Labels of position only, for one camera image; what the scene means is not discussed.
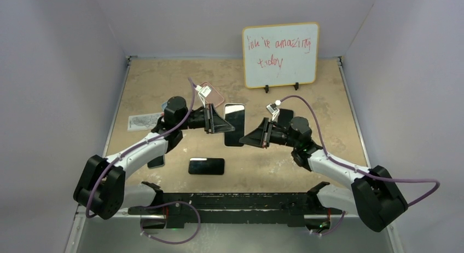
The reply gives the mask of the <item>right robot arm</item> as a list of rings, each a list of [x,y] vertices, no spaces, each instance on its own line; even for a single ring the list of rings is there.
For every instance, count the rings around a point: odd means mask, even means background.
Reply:
[[[299,167],[342,185],[321,182],[311,188],[307,205],[312,212],[339,209],[356,214],[369,229],[380,232],[409,208],[387,169],[379,165],[362,169],[352,163],[342,166],[312,139],[309,122],[303,117],[292,118],[286,127],[264,118],[258,128],[239,141],[258,148],[272,143],[291,147],[291,156]]]

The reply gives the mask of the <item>pink phone case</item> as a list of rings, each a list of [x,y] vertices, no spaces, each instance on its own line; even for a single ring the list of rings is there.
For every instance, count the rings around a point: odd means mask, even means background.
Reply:
[[[200,85],[209,85],[212,88],[212,92],[206,99],[201,99],[204,105],[212,104],[215,108],[219,107],[221,104],[224,103],[224,97],[215,89],[209,82],[203,82]]]

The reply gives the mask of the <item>black phone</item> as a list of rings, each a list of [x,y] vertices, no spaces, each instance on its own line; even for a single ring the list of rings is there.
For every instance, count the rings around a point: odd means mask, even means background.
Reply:
[[[225,159],[223,158],[190,158],[188,173],[191,175],[223,175]]]

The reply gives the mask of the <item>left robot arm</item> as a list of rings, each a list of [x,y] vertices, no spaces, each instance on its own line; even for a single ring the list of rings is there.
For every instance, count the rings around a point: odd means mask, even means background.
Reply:
[[[163,208],[161,188],[149,182],[126,187],[126,180],[173,150],[183,139],[183,130],[198,128],[208,134],[235,130],[210,103],[194,110],[183,97],[170,98],[156,126],[143,139],[108,157],[94,155],[88,159],[73,199],[85,207],[87,218],[99,216],[107,220],[120,209],[131,207],[157,214]]]

